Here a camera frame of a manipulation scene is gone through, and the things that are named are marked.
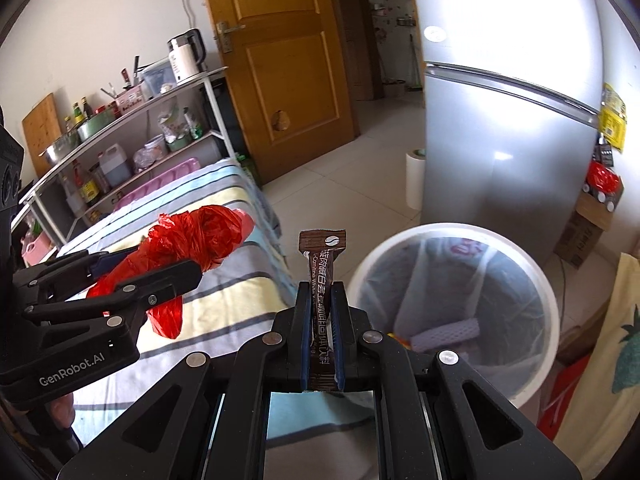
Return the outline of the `person's left hand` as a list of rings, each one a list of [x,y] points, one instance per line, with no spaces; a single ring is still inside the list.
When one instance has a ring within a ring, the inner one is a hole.
[[[61,429],[70,429],[75,419],[74,395],[67,393],[49,403],[49,413],[55,425]]]

